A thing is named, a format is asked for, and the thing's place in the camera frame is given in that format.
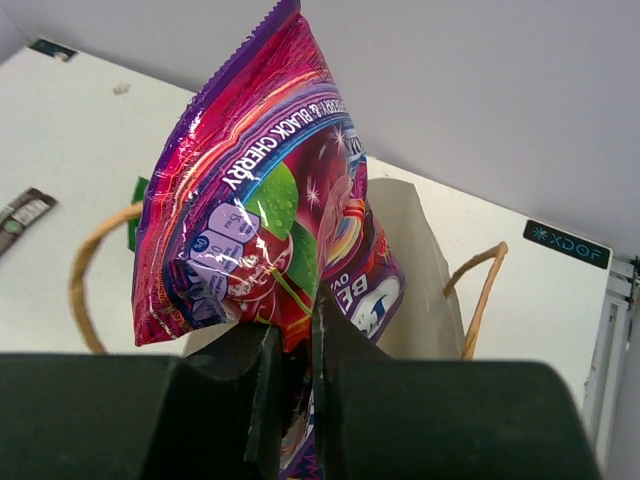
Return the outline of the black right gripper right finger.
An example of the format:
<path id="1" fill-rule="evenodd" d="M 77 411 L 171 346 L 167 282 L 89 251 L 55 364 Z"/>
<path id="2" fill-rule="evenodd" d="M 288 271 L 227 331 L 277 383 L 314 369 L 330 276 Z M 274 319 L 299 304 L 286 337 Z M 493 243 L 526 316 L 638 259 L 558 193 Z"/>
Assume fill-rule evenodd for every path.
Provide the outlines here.
<path id="1" fill-rule="evenodd" d="M 328 479 L 597 479 L 548 365 L 396 360 L 322 285 L 312 315 L 316 455 Z"/>

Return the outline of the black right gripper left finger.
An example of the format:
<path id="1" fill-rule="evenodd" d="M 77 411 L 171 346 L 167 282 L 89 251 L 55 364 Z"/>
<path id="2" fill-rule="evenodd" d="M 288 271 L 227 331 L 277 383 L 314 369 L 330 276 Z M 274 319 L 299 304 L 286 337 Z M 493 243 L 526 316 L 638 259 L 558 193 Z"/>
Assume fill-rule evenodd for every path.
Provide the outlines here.
<path id="1" fill-rule="evenodd" d="M 5 354 L 5 479 L 274 479 L 278 329 L 240 325 L 185 357 Z"/>

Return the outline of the purple Fox's cherry candy bag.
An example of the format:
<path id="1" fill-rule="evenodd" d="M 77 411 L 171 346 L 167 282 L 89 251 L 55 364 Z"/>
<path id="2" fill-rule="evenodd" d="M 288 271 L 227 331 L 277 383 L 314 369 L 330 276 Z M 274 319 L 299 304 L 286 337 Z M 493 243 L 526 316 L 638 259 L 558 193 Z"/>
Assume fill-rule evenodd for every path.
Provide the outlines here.
<path id="1" fill-rule="evenodd" d="M 280 475 L 320 479 L 311 373 L 318 288 L 377 341 L 405 277 L 367 198 L 367 157 L 297 1 L 281 1 L 192 99 L 136 231 L 139 346 L 219 324 L 280 329 Z"/>

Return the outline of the green yellow Fox's candy bag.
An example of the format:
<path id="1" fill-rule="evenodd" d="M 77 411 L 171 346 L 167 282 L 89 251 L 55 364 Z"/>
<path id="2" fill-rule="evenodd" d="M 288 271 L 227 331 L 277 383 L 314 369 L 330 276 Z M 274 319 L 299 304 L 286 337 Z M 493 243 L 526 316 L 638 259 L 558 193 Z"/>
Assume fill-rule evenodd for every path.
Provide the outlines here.
<path id="1" fill-rule="evenodd" d="M 145 192 L 147 190 L 148 184 L 149 184 L 149 180 L 146 178 L 139 177 L 137 179 L 137 182 L 133 191 L 132 199 L 131 199 L 132 204 L 140 203 L 144 200 L 144 196 L 145 196 Z M 140 221 L 140 217 L 137 217 L 135 219 L 128 221 L 127 240 L 128 240 L 128 249 L 131 252 L 134 252 L 136 249 L 136 232 L 138 229 L 139 221 Z"/>

